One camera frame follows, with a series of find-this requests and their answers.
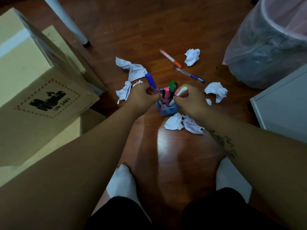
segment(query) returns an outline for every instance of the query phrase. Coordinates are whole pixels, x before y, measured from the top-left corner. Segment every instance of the thigh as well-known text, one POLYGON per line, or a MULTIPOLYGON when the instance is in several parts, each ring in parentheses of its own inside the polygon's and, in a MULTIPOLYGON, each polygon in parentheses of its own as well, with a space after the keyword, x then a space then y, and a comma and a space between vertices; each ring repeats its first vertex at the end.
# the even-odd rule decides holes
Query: thigh
POLYGON ((275 221, 246 204, 240 193, 232 188, 220 189, 190 203, 183 211, 181 226, 182 229, 283 229, 275 221))
POLYGON ((140 206, 126 197, 113 197, 87 221, 84 229, 114 228, 151 229, 152 225, 140 206))

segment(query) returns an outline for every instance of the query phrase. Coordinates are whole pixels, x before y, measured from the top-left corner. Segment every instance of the white marker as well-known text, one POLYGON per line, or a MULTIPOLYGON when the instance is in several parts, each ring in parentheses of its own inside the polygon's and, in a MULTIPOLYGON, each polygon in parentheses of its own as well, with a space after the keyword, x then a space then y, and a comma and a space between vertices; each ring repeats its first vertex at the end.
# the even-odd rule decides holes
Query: white marker
MULTIPOLYGON (((184 92, 186 92, 188 88, 186 86, 182 87, 181 90, 176 94, 176 96, 180 96, 184 92)), ((175 104, 174 99, 169 103, 169 106, 173 106, 175 104)))

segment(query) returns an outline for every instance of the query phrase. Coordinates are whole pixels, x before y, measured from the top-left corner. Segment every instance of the hand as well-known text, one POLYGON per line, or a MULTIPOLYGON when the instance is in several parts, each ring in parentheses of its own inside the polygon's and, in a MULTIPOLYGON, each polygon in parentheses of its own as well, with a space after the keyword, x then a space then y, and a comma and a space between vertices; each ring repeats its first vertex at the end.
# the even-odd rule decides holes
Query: hand
POLYGON ((183 86, 186 86, 188 90, 180 96, 174 96, 174 101, 189 117, 197 121, 201 118, 203 112, 205 111, 204 109, 209 107, 205 94, 192 85, 184 84, 180 88, 183 86))
POLYGON ((143 82, 131 88, 125 105, 129 105, 135 111, 137 117, 139 117, 159 101, 160 96, 161 94, 155 93, 147 82, 143 82))

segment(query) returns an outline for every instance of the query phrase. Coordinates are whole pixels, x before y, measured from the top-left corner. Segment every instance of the orange marker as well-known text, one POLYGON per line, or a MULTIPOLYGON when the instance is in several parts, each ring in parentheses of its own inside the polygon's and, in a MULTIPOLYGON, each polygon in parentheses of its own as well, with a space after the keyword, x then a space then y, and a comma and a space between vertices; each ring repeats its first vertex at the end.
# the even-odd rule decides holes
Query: orange marker
POLYGON ((178 61, 175 61, 175 59, 173 57, 171 57, 169 54, 167 54, 165 51, 163 51, 162 49, 160 49, 160 52, 167 58, 169 59, 171 62, 174 63, 174 65, 176 65, 178 68, 181 68, 182 65, 178 63, 178 61))

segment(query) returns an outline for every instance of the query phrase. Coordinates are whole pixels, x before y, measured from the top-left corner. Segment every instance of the cardboard box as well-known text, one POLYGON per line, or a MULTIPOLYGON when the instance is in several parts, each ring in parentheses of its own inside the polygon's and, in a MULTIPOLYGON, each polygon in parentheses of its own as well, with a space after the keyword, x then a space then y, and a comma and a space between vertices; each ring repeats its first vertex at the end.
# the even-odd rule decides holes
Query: cardboard box
POLYGON ((0 17, 0 166, 25 162, 99 97, 15 9, 0 17))
POLYGON ((0 167, 0 187, 48 154, 90 131, 105 118, 92 109, 88 109, 22 165, 0 167))
POLYGON ((43 33, 65 54, 71 65, 81 74, 88 82, 96 86, 101 90, 101 93, 105 94, 108 89, 105 87, 103 82, 98 78, 93 69, 84 59, 84 57, 75 50, 54 28, 54 26, 49 26, 43 33))

